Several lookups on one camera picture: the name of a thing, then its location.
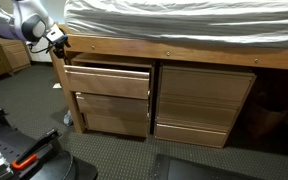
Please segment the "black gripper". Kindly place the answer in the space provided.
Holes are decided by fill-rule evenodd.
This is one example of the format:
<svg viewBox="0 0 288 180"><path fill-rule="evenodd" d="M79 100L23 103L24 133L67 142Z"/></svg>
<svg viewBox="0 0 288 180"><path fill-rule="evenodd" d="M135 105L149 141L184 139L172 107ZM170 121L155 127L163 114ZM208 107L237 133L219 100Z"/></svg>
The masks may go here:
<svg viewBox="0 0 288 180"><path fill-rule="evenodd" d="M67 40L56 43L53 53L56 55L57 58L65 59L66 58L65 48L69 46L70 44L68 43Z"/></svg>

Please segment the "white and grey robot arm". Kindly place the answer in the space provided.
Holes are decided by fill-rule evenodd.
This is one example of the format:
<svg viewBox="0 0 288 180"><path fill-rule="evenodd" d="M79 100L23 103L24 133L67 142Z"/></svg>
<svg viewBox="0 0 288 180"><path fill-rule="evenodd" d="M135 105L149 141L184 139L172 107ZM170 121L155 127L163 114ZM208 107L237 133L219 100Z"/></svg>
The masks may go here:
<svg viewBox="0 0 288 180"><path fill-rule="evenodd" d="M48 46L39 52L53 50L57 58L65 59L64 47L69 47L68 35L48 15L39 0L11 0L12 13L4 11L0 5L0 38L21 40L32 47L42 38Z"/></svg>

